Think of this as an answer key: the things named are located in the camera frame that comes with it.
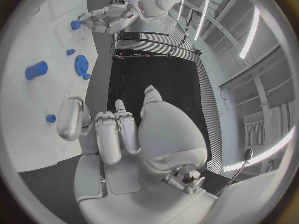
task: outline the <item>black mat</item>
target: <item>black mat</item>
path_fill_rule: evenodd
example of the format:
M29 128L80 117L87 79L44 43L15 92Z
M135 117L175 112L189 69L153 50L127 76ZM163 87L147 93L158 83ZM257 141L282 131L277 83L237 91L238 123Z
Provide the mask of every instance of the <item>black mat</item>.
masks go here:
M122 55L143 54L135 50L118 50ZM115 101L123 100L128 112L134 115L137 126L144 90L153 85L162 99L184 111L202 132L211 160L211 147L206 122L201 109L200 86L196 64L178 57L133 57L114 59L112 64L108 110L115 112Z

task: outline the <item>blue knob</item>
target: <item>blue knob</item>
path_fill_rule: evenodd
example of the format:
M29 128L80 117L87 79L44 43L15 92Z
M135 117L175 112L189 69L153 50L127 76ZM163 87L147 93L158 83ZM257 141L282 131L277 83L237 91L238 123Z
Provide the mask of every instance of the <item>blue knob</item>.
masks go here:
M74 49L69 49L66 51L66 54L69 56L69 55L73 55L75 53L75 50Z
M73 30L77 30L80 28L80 21L79 20L75 20L71 22L71 26Z
M78 76L84 76L88 70L88 61L84 55L79 55L75 59L75 70Z
M27 67L25 76L27 79L32 80L35 77L42 76L48 71L48 65L44 61L38 62L33 66Z
M89 75L89 74L86 74L86 75L83 76L83 80L84 80L84 81L86 81L86 80L88 80L88 79L90 79L90 75Z
M55 123L56 121L56 116L53 115L53 114L50 114L46 117L46 120L49 122L49 123Z

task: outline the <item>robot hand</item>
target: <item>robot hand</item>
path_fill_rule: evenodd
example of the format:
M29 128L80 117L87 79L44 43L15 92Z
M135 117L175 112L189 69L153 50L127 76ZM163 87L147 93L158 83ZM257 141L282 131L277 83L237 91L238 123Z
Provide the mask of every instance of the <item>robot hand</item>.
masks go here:
M181 0L124 0L127 4L112 4L91 11L77 21L72 22L72 28L79 29L84 24L95 32L115 34L137 19L150 22L167 16L175 3Z

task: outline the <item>ceiling light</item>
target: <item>ceiling light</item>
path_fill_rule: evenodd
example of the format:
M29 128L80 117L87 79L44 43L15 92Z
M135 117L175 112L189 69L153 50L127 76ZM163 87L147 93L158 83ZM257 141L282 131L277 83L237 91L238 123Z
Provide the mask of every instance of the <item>ceiling light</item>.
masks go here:
M244 45L244 47L243 47L243 49L242 49L242 51L239 55L242 59L245 58L245 56L247 55L247 52L249 51L249 48L251 47L251 44L253 42L255 33L257 31L257 28L258 28L259 19L260 19L260 10L255 6L254 7L254 16L253 16L250 32L249 32L249 35L248 35L247 40L245 42L245 45Z
M178 12L177 20L179 20L179 17L180 17L180 15L181 15L181 13L182 13L182 9L183 9L184 1L185 1L185 0L182 0L182 1L181 1L181 6L180 6L180 8L179 8L179 12Z
M283 148L292 139L293 134L294 134L294 130L295 130L295 127L292 128L292 130L278 144L276 144L272 148L268 149L266 152L252 158L250 163L245 165L245 167L251 166L251 165L256 164L258 162L261 162L264 159L266 159L266 158L272 156L273 154L275 154L281 148ZM223 168L223 171L228 172L228 171L237 170L243 165L243 163L244 162L240 162L240 163L236 163L234 165L226 166L226 167Z
M206 13L207 13L207 10L208 10L209 2L210 2L210 0L206 0L206 3L204 5L204 9L203 9L203 13L202 13L202 16L201 16L201 19L200 19L200 22L199 22L199 25L198 25L198 28L197 28L197 31L196 31L194 41L196 41L198 36L199 36L200 30L201 30L202 25L203 25L203 21L205 19L205 16L206 16Z

